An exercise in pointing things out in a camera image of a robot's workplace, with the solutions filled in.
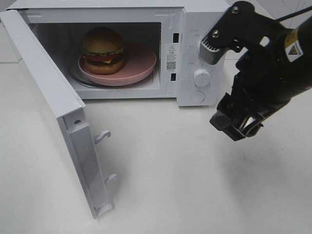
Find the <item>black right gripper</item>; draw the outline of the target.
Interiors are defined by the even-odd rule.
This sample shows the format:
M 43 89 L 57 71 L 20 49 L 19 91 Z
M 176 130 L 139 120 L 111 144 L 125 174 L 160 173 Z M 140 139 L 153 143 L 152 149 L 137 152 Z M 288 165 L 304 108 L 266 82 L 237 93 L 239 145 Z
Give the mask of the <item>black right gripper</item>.
M 197 44 L 199 56 L 216 65 L 230 50 L 238 60 L 232 91 L 210 123 L 233 141 L 254 136 L 262 123 L 312 87 L 312 20 L 295 29 L 256 13 L 247 1 L 230 6 Z

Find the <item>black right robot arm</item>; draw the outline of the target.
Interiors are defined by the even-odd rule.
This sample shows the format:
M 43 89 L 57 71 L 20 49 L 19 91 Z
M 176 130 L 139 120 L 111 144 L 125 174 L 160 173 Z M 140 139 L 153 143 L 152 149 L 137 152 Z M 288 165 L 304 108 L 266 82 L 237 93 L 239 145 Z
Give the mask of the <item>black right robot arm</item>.
M 232 91 L 219 102 L 210 123 L 238 141 L 254 136 L 268 117 L 312 87 L 312 20 L 295 29 L 256 13 L 247 1 L 230 6 L 199 46 L 215 65 L 228 51 L 246 53 L 238 60 Z

